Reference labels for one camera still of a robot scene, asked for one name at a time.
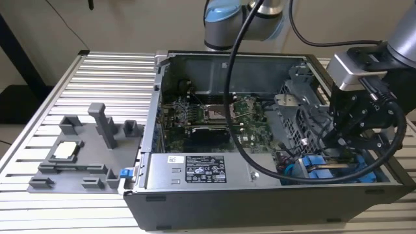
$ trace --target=power supply label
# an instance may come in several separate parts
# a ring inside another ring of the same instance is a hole
[[[226,183],[223,156],[186,156],[187,183]]]

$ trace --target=computer chassis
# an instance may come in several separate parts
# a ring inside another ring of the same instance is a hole
[[[327,125],[323,96],[329,99],[333,82],[311,55],[237,55],[229,95],[234,126],[227,129],[221,107],[227,56],[157,52],[139,166],[123,184],[123,200],[141,229],[346,222],[416,188],[394,158],[363,178],[329,185],[279,181],[253,169],[227,130],[262,167],[293,176],[342,175],[379,152],[347,147],[323,152],[315,133]],[[310,169],[313,164],[323,168]]]

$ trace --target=aluminum table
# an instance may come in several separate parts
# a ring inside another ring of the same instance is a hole
[[[29,194],[27,181],[46,157],[63,115],[93,122],[90,102],[106,105],[115,123],[145,124],[153,88],[153,54],[90,52],[78,55],[0,160],[0,231],[25,234],[143,233],[119,195]],[[416,179],[416,127],[409,122],[395,158]],[[375,205],[346,224],[182,230],[178,233],[414,234],[416,193]]]

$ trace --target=blue latch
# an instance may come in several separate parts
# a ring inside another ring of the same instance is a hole
[[[133,169],[121,169],[119,170],[119,178],[131,179]]]

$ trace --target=white wall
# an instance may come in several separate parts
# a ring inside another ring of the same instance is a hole
[[[90,50],[149,53],[205,49],[203,2],[94,0],[89,11],[86,0],[50,0]],[[43,0],[1,0],[0,12],[39,75],[53,84],[85,49],[82,44]],[[246,42],[241,50],[269,52],[273,46],[273,42]]]
[[[295,24],[315,42],[385,39],[413,0],[297,0]],[[203,0],[50,0],[90,50],[203,50]],[[43,0],[0,0],[0,13],[45,82],[54,84],[79,49],[75,36]],[[277,52],[277,41],[243,42],[241,51]],[[329,57],[342,48],[311,48],[289,33],[282,52]],[[22,83],[0,53],[0,89]]]
[[[294,23],[311,42],[386,40],[414,0],[297,0]],[[330,57],[346,47],[310,47],[289,32],[283,53]]]

